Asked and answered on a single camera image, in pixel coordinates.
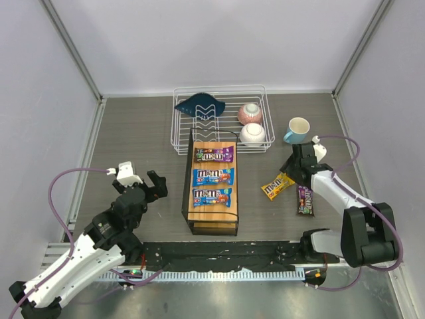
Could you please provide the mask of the blue candy bag long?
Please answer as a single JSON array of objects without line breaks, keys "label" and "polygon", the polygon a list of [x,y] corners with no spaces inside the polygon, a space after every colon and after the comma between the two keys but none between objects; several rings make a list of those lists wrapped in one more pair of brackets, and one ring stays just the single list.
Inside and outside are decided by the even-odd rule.
[{"label": "blue candy bag long", "polygon": [[234,168],[228,169],[194,169],[193,170],[193,187],[203,185],[218,185],[234,183]]}]

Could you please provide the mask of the purple brown candy bag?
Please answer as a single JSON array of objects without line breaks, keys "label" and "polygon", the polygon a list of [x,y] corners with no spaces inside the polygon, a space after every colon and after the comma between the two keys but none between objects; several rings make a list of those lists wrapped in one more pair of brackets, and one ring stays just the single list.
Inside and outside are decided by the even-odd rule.
[{"label": "purple brown candy bag", "polygon": [[313,191],[308,187],[297,185],[297,209],[298,215],[314,217]]}]

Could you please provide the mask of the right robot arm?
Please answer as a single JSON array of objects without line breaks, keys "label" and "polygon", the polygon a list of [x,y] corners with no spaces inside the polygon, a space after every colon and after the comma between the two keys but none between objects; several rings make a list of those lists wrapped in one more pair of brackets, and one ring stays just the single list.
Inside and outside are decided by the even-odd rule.
[{"label": "right robot arm", "polygon": [[280,171],[299,186],[321,196],[342,216],[341,230],[314,229],[303,233],[307,251],[341,257],[353,268],[373,267],[402,258],[394,215],[386,203],[375,203],[349,187],[333,168],[320,160],[322,146],[314,142],[294,144]]}]

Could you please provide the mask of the yellow candy bag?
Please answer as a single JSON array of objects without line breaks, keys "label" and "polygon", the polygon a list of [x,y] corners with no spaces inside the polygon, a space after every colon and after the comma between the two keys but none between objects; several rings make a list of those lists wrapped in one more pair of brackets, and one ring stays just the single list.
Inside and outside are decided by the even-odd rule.
[{"label": "yellow candy bag", "polygon": [[273,201],[278,194],[294,184],[295,181],[289,178],[286,173],[281,172],[271,183],[263,185],[261,190],[270,201]]}]

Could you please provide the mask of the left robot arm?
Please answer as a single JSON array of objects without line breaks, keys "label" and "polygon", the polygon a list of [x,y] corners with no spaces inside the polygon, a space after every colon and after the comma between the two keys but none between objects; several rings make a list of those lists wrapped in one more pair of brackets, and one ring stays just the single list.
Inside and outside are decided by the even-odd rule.
[{"label": "left robot arm", "polygon": [[143,243],[133,231],[148,204],[167,197],[166,179],[148,171],[153,183],[149,187],[130,162],[101,169],[101,173],[115,177],[112,185],[118,197],[77,239],[70,240],[70,248],[44,272],[10,286],[16,302],[13,313],[20,312],[23,318],[58,318],[62,309],[101,274],[141,257]]}]

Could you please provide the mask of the blue candy bag short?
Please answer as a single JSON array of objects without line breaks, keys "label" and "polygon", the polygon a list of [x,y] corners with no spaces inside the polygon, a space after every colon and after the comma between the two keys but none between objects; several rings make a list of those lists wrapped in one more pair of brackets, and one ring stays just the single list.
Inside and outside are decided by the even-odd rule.
[{"label": "blue candy bag short", "polygon": [[232,188],[224,189],[193,189],[193,207],[205,205],[231,206]]}]

